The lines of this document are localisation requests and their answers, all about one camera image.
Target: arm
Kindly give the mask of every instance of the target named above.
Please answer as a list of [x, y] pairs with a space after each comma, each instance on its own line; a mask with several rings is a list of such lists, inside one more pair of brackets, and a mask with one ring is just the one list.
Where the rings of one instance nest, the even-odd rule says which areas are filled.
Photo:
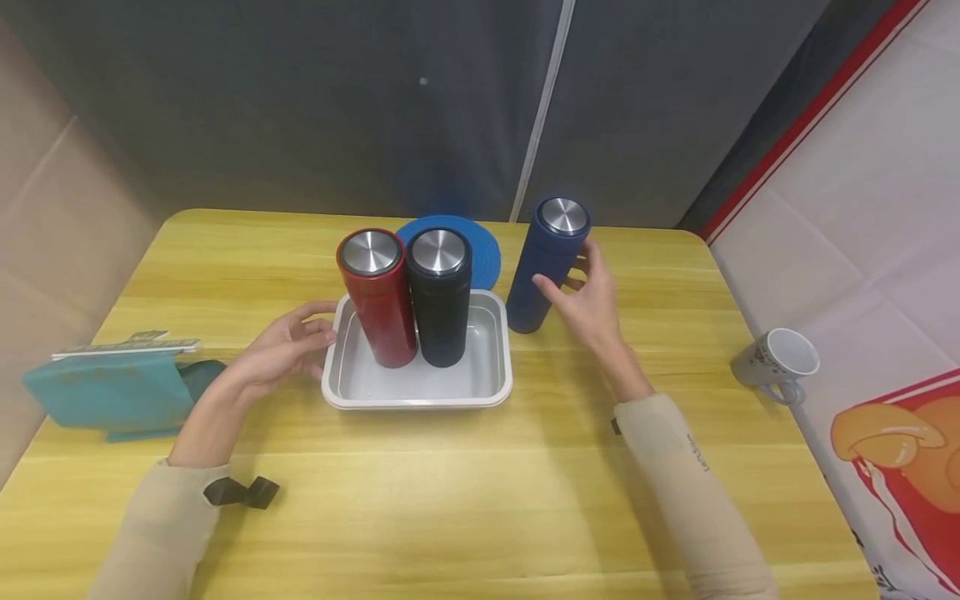
[[306, 321], [335, 302], [309, 302], [273, 323], [210, 384], [170, 456], [153, 466], [127, 507], [97, 574], [91, 600], [182, 600], [220, 510], [206, 487], [229, 476], [229, 459], [253, 405], [291, 372], [316, 377], [336, 339], [329, 322]]
[[654, 391], [623, 342], [613, 280], [599, 247], [587, 240], [584, 251], [576, 268], [588, 280], [566, 281], [575, 294], [564, 294], [543, 276], [534, 276], [534, 282], [603, 370], [617, 400], [617, 424], [650, 482], [694, 594], [716, 600], [777, 598], [770, 568], [680, 409]]

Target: cartoon illustration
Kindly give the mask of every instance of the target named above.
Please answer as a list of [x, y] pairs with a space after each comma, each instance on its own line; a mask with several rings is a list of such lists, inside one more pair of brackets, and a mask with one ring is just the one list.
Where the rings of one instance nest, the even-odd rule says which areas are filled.
[[898, 543], [960, 595], [960, 380], [952, 379], [843, 411], [830, 441], [889, 513]]

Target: yellow wooden tabletop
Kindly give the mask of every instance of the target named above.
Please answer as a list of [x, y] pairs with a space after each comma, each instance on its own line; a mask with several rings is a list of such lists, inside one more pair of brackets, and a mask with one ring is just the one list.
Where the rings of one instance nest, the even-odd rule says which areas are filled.
[[[337, 243], [400, 219], [190, 210], [157, 235], [97, 336], [201, 338], [229, 360], [273, 317], [345, 288]], [[484, 224], [506, 298], [526, 226]], [[701, 240], [595, 228], [627, 341], [677, 401], [784, 598], [875, 598], [873, 580], [789, 413], [728, 368], [751, 336]], [[676, 550], [589, 357], [556, 315], [511, 333], [514, 389], [492, 409], [344, 413], [291, 381], [251, 413], [235, 476], [282, 486], [228, 507], [194, 597], [685, 598]], [[44, 422], [0, 492], [0, 598], [80, 598], [140, 476], [172, 440], [105, 444]]]

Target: left hand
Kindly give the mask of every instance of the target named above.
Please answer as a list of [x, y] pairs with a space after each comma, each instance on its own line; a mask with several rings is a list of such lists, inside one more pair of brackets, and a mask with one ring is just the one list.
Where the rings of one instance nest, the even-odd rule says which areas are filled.
[[307, 320], [336, 309], [335, 300], [316, 300], [278, 317], [217, 379], [244, 403], [269, 394], [294, 372], [320, 379], [326, 349], [336, 341], [337, 333], [326, 319]]

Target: black strap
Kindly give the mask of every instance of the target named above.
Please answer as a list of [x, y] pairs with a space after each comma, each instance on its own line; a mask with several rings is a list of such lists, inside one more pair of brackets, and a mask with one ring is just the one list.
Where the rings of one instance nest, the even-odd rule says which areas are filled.
[[280, 486], [265, 477], [254, 479], [249, 488], [235, 479], [223, 477], [206, 486], [204, 496], [213, 506], [243, 504], [265, 510], [279, 491]]

